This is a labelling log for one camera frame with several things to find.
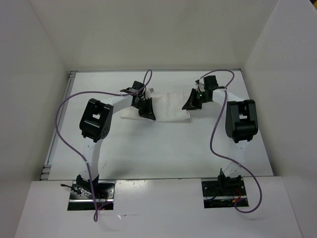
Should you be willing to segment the white pleated skirt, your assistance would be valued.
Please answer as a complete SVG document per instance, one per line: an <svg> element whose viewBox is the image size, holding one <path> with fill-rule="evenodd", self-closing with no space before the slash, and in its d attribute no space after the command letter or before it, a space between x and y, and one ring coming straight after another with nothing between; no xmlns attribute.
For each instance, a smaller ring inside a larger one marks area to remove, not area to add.
<svg viewBox="0 0 317 238"><path fill-rule="evenodd" d="M138 109L134 106L124 108L120 111L122 119L147 120L154 122L182 122L190 118L190 113L182 110L185 104L184 93L153 93L152 106L156 120L142 118L138 114Z"/></svg>

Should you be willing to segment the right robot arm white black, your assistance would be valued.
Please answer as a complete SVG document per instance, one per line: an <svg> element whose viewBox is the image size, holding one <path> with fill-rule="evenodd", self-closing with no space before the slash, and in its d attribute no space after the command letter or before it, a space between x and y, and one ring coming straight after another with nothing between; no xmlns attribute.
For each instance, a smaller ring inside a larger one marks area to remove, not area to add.
<svg viewBox="0 0 317 238"><path fill-rule="evenodd" d="M210 150L213 155L230 162L229 166L217 177L217 187L211 194L211 200L218 195L228 195L241 184L242 176L239 170L246 171L253 179L255 175L243 165L245 150L254 136L258 133L258 117L256 103L252 99L241 99L228 92L227 83L219 86L216 76L204 76L195 81L196 87L191 89L190 96L182 110L193 111L203 108L203 104L213 102L221 105L219 116L212 129ZM232 140L236 149L233 156L225 156L216 152L213 148L213 140L220 119L225 116L225 133Z"/></svg>

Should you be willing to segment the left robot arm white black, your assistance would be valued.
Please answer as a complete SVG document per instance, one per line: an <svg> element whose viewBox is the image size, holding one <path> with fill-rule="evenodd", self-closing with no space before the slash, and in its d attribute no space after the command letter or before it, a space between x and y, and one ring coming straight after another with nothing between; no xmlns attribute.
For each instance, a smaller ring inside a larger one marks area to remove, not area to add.
<svg viewBox="0 0 317 238"><path fill-rule="evenodd" d="M80 120L79 128L84 138L83 156L85 167L76 178L76 185L87 198L99 192L98 163L101 146L110 132L113 114L128 107L138 110L145 119L156 120L152 98L146 95L145 84L134 81L129 88L121 90L126 96L114 96L105 102L91 98Z"/></svg>

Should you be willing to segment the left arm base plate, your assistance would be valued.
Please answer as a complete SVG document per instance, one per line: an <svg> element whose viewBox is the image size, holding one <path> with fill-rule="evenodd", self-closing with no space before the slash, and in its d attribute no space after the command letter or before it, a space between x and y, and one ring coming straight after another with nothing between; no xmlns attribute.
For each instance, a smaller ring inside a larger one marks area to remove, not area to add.
<svg viewBox="0 0 317 238"><path fill-rule="evenodd" d="M94 201L90 193L85 192L72 182L72 189L69 196L68 211L93 211ZM114 181L99 181L99 190L95 192L97 207L102 207L101 210L113 210L114 204Z"/></svg>

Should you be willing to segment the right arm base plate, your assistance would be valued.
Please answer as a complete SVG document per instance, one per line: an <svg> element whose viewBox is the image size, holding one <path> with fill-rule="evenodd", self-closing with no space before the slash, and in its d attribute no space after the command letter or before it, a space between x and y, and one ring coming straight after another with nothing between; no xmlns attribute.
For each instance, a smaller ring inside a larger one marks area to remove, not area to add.
<svg viewBox="0 0 317 238"><path fill-rule="evenodd" d="M218 179L204 179L201 185L205 209L231 208L236 202L239 208L249 206L243 180L220 185Z"/></svg>

